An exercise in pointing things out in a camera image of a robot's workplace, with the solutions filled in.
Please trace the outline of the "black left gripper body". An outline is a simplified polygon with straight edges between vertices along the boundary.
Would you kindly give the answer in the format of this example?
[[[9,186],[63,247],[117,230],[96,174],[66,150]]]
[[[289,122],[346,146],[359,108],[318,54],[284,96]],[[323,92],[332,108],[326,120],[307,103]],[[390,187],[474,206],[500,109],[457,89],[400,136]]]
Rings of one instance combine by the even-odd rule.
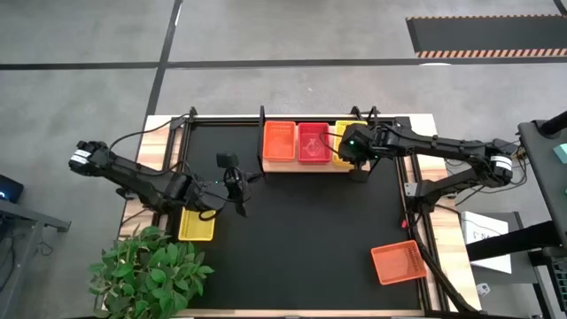
[[[228,167],[222,176],[223,183],[227,188],[228,199],[234,204],[234,200],[239,196],[245,196],[247,192],[247,181],[245,174],[238,167]]]

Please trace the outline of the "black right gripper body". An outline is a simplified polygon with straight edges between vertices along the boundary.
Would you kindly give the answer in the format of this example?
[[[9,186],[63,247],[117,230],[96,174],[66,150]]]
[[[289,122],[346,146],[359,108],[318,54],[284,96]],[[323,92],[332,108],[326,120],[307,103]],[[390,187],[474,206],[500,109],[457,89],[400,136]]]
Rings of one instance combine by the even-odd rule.
[[[353,165],[353,169],[351,170],[352,180],[358,183],[365,183],[368,180],[369,171],[363,168],[368,159],[369,158],[365,153],[359,153],[353,158],[351,161],[351,164]]]

